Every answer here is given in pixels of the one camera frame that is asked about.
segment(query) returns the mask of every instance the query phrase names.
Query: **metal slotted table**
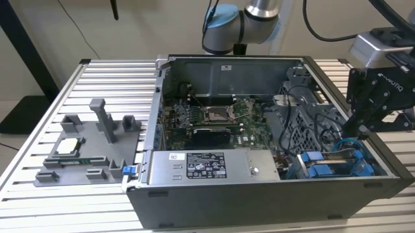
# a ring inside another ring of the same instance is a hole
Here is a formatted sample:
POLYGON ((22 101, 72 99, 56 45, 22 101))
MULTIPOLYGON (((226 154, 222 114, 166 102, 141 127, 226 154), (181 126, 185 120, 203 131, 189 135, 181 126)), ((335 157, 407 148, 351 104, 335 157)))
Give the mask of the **metal slotted table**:
MULTIPOLYGON (((346 94, 351 66, 338 60, 317 60, 346 94)), ((137 161, 141 161, 153 94, 155 61, 92 60, 80 64, 44 118, 0 177, 0 232, 153 232, 142 227, 120 184, 35 187, 35 175, 63 130, 66 114, 94 121, 92 98, 106 98, 106 110, 115 120, 135 115, 143 122, 137 161)), ((415 175, 415 133, 381 133, 381 138, 415 175)), ((394 198, 375 200, 349 220, 287 223, 263 226, 193 229, 181 232, 259 233, 331 232, 398 233, 415 231, 415 185, 394 198)))

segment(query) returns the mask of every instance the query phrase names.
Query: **green circuit board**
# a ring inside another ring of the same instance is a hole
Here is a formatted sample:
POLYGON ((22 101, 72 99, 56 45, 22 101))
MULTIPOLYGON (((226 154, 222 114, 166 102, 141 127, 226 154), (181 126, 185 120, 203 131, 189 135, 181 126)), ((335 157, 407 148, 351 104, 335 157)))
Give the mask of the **green circuit board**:
POLYGON ((235 103, 231 106, 207 106, 206 108, 190 106, 189 111, 194 115, 193 123, 183 122, 167 128, 167 149, 191 150, 193 130, 218 128, 230 129, 233 133, 230 143, 218 145, 215 149, 251 148, 277 151, 261 104, 250 99, 237 99, 235 103))

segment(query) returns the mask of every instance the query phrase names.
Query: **motherboard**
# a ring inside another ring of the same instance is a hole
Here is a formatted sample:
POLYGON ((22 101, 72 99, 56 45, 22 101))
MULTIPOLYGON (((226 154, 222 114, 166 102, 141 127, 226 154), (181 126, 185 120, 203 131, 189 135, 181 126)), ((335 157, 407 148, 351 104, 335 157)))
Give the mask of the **motherboard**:
POLYGON ((255 98, 179 99, 163 109, 167 149, 250 148, 275 153, 262 104, 255 98))

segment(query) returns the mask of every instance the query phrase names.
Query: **floor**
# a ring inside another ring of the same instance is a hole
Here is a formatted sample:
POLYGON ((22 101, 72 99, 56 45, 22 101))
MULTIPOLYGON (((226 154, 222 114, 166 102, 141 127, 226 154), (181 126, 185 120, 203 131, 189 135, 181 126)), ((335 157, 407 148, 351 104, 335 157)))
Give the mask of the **floor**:
MULTIPOLYGON (((19 101, 0 101, 0 121, 6 118, 10 111, 19 101)), ((20 148, 27 140, 28 135, 11 135, 0 133, 0 143, 7 144, 15 148, 20 148)), ((10 162, 12 161, 18 151, 0 145, 0 175, 3 174, 10 162)))

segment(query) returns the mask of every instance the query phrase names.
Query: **barcode sticker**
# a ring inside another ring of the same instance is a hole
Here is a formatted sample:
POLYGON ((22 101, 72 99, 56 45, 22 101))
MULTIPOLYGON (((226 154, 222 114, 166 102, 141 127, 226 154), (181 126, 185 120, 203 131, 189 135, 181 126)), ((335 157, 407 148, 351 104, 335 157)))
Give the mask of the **barcode sticker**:
POLYGON ((222 66, 221 69, 222 70, 233 70, 233 66, 222 66))
POLYGON ((186 154, 185 153, 171 153, 169 156, 170 160, 185 160, 186 154))

